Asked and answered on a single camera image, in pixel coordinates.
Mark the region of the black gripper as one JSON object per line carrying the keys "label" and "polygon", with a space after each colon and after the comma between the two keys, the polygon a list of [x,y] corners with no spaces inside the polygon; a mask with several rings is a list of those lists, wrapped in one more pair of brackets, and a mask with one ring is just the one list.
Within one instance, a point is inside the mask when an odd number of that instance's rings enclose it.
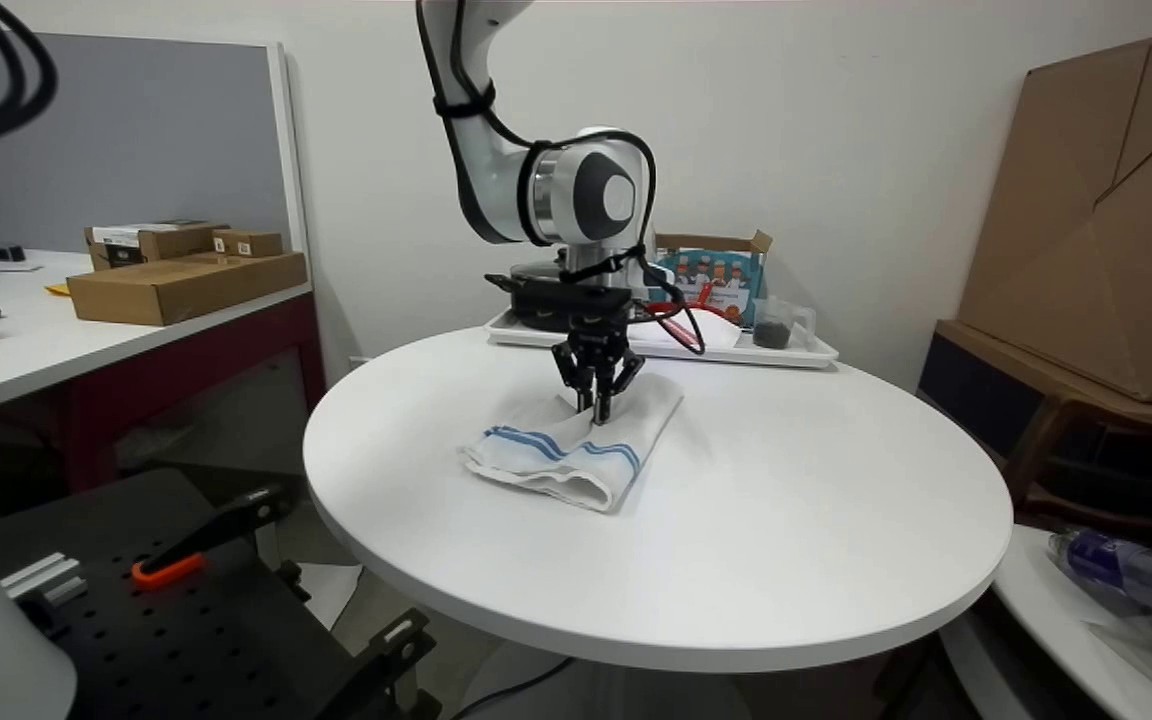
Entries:
{"label": "black gripper", "polygon": [[610,417],[610,402],[637,382],[642,362],[637,352],[598,357],[592,390],[592,367],[572,343],[623,347],[631,291],[560,286],[538,277],[488,277],[488,286],[506,295],[506,312],[488,326],[488,339],[502,347],[553,343],[555,373],[572,392],[574,413],[592,407],[592,422],[602,423]]}

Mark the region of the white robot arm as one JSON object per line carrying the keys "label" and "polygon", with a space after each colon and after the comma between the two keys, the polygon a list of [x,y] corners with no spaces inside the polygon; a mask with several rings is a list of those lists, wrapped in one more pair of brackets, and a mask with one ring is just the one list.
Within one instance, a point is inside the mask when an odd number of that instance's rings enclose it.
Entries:
{"label": "white robot arm", "polygon": [[430,107],[455,168],[459,211],[488,245],[553,250],[546,264],[492,272],[527,330],[560,331],[553,362],[597,423],[641,373],[626,352],[642,295],[655,156],[623,128],[527,139],[495,111],[492,39],[532,0],[416,0]]}

